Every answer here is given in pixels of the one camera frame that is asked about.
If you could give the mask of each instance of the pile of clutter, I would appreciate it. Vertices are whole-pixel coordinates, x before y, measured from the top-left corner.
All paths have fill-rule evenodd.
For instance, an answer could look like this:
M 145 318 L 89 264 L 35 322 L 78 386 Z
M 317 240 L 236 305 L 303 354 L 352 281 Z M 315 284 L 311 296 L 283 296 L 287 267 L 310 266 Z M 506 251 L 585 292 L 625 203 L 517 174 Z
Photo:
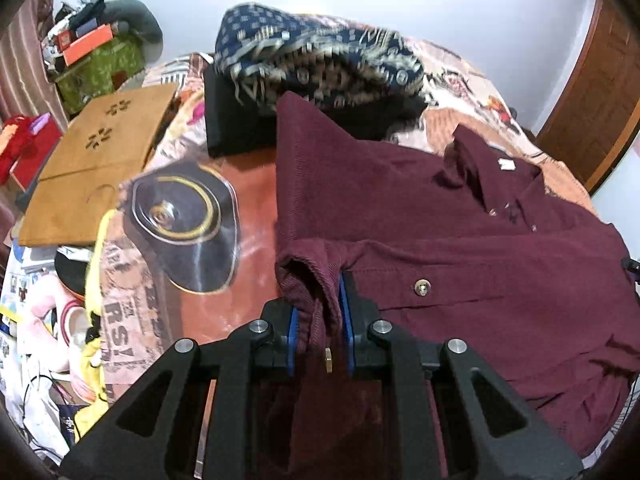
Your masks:
M 0 392 L 31 449 L 60 464 L 106 410 L 100 318 L 85 309 L 76 283 L 93 253 L 16 241 L 12 249 L 0 296 Z
M 42 59 L 70 116 L 162 53 L 162 30 L 138 0 L 63 0 L 54 21 L 42 40 Z

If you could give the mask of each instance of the navy patterned cloth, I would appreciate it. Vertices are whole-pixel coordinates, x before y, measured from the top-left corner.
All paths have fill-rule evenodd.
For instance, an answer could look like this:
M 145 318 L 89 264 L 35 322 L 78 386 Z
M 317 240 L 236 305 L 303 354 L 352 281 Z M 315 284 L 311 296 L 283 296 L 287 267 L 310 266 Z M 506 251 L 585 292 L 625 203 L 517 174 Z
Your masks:
M 322 109 L 353 107 L 384 96 L 417 96 L 424 67 L 402 36 L 351 27 L 321 16 L 296 15 L 259 4 L 229 9 L 216 40 L 217 74 L 236 99 L 271 112 L 293 91 Z

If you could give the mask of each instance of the cardboard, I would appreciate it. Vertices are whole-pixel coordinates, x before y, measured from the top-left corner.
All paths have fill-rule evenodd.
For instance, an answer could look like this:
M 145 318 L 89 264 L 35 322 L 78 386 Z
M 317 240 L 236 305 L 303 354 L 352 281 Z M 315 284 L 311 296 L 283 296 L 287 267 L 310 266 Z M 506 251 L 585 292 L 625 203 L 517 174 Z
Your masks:
M 89 102 L 40 174 L 20 229 L 20 245 L 86 245 L 118 202 L 120 184 L 144 167 L 175 84 Z

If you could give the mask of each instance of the clothing tag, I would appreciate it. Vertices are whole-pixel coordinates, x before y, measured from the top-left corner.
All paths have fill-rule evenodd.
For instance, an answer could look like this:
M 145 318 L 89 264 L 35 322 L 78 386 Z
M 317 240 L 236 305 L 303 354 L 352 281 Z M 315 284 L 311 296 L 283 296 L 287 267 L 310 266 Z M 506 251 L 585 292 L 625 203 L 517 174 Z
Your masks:
M 514 171 L 516 169 L 516 163 L 509 158 L 499 158 L 498 164 L 500 164 L 501 170 Z

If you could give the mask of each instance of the bed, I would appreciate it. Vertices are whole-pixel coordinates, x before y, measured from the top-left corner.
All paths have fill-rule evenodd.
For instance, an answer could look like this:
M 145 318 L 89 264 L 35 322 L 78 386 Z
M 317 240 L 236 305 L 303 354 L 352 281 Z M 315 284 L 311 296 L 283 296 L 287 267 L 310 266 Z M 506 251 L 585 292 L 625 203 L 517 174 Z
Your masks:
M 322 18 L 328 25 L 343 21 Z M 411 38 L 406 42 L 424 63 L 422 92 L 429 105 L 419 124 L 390 132 L 389 142 L 442 155 L 455 128 L 464 124 L 491 146 L 539 166 L 546 192 L 595 214 L 584 187 L 562 162 L 553 160 L 527 139 L 489 79 L 444 47 Z M 123 184 L 121 203 L 104 238 L 100 256 L 100 334 L 104 387 L 110 403 L 173 341 L 185 336 L 199 343 L 224 338 L 236 327 L 258 317 L 265 301 L 279 296 L 273 272 L 274 150 L 208 159 L 202 73 L 210 63 L 211 55 L 192 53 L 147 70 L 142 81 L 142 86 L 177 82 L 175 99 L 179 110 L 145 174 Z M 216 174 L 234 189 L 242 239 L 235 267 L 229 271 L 226 284 L 218 288 L 219 284 L 198 288 L 200 285 L 180 282 L 178 270 L 169 268 L 171 263 L 158 254 L 148 239 L 139 236 L 127 211 L 132 207 L 130 197 L 136 181 L 148 181 L 155 172 L 166 171 L 177 162 L 191 164 L 193 171 Z M 196 274 L 204 275 L 204 263 L 195 254 L 180 256 L 180 264 L 184 265 L 187 257 L 187 264 L 196 269 Z M 127 333 L 125 349 L 110 336 L 121 329 Z M 628 402 L 635 399 L 634 394 L 635 389 Z M 585 464 L 596 460 L 629 411 L 623 410 L 621 419 Z

